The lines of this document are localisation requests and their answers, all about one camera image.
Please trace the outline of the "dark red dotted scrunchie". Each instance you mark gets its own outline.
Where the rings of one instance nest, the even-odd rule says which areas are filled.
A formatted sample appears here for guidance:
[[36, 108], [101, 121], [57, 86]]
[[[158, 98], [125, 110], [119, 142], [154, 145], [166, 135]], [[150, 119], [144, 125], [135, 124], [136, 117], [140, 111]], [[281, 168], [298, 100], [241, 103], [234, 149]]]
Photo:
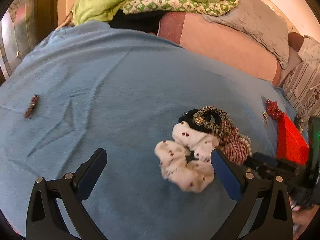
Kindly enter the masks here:
[[266, 100], [266, 111], [273, 120], [278, 120], [283, 113], [283, 111], [279, 109], [278, 103], [270, 99]]

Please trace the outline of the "red plaid scrunchie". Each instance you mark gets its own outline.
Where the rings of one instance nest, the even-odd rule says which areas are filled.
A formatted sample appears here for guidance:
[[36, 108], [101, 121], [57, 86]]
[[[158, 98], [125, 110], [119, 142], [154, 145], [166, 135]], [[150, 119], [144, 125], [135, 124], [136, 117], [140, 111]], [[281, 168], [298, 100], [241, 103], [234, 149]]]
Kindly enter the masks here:
[[248, 148], [240, 137], [239, 130], [232, 122], [221, 122], [219, 145], [223, 153], [232, 163], [242, 165], [247, 159]]

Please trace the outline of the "brown rhinestone hair clip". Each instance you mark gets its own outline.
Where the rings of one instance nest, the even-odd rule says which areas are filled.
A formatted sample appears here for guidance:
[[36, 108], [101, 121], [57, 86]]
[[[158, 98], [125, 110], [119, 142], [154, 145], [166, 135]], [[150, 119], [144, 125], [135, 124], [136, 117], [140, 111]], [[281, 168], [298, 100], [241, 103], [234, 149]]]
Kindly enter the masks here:
[[36, 105], [39, 101], [39, 98], [40, 96], [39, 95], [34, 95], [32, 98], [31, 98], [31, 102], [29, 103], [29, 106], [27, 107], [23, 117], [26, 118], [26, 119], [29, 119], [31, 118], [35, 108], [36, 108]]

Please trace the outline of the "wooden mirror frame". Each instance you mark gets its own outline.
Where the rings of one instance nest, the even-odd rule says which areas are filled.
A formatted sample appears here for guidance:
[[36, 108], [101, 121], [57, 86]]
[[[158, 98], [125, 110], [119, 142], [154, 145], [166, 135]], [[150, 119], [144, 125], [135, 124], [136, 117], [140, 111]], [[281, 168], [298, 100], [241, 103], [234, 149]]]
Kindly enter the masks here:
[[1, 83], [58, 26], [58, 0], [1, 0]]

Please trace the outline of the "pink mattress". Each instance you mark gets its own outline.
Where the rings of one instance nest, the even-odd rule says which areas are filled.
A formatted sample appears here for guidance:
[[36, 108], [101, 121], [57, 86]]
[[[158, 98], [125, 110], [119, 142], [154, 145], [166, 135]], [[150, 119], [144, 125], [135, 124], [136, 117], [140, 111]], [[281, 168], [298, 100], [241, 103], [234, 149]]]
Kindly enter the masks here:
[[200, 14], [167, 12], [159, 23], [158, 36], [275, 86], [280, 84], [280, 64], [271, 52], [248, 35], [209, 23]]

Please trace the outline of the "grey pillow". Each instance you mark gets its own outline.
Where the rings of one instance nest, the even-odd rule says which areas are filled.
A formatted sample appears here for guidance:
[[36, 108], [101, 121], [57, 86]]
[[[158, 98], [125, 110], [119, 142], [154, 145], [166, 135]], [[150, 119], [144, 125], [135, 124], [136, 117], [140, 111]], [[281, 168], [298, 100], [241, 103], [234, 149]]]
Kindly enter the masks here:
[[223, 16], [202, 16], [238, 30], [271, 52], [283, 69], [289, 62], [287, 23], [261, 0], [239, 0], [239, 5]]

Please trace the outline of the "red cardboard tray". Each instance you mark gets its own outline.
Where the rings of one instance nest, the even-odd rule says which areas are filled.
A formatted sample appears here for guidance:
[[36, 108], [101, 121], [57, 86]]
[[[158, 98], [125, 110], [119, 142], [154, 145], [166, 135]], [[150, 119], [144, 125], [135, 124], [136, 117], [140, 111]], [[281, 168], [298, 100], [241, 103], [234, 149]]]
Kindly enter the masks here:
[[276, 157], [305, 166], [309, 147], [290, 118], [282, 113], [278, 119], [278, 144]]

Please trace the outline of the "white patterned pillow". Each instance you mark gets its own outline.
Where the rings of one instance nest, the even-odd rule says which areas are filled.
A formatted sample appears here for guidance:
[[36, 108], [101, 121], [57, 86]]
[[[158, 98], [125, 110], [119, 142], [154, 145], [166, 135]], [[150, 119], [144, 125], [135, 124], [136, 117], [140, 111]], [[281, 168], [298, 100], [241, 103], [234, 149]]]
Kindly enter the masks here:
[[307, 62], [319, 72], [320, 67], [320, 43], [313, 37], [305, 35], [298, 56], [303, 62]]

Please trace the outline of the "blue bed cover cloth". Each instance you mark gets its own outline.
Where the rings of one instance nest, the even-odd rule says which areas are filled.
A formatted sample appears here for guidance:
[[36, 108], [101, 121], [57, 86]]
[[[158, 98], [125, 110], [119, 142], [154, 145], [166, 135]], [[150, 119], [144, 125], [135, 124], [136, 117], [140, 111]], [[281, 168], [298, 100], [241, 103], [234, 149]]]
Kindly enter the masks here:
[[107, 238], [210, 239], [234, 202], [219, 180], [199, 194], [164, 180], [155, 146], [185, 112], [213, 105], [254, 152], [273, 156], [266, 99], [296, 116], [272, 83], [162, 38], [94, 21], [56, 30], [1, 85], [1, 210], [24, 235], [35, 180], [60, 179], [103, 148], [108, 162], [84, 206]]

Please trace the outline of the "striped floral pillow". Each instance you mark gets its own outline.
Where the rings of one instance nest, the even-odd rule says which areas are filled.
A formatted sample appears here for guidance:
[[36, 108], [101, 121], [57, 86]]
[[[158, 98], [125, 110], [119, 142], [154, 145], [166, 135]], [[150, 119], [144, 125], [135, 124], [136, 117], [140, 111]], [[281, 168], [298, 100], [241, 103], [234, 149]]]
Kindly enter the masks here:
[[308, 131], [309, 118], [319, 117], [319, 72], [307, 62], [300, 63], [285, 79], [283, 92]]

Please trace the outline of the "white cherry print scrunchie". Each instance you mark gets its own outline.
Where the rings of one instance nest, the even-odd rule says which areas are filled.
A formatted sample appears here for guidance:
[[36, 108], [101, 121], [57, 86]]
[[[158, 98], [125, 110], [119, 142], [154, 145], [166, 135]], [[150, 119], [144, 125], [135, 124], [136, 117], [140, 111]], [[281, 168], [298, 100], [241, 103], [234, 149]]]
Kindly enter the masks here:
[[184, 192], [202, 192], [214, 180], [210, 156], [218, 146], [216, 136], [179, 122], [172, 129], [172, 140], [162, 140], [155, 147], [162, 178]]

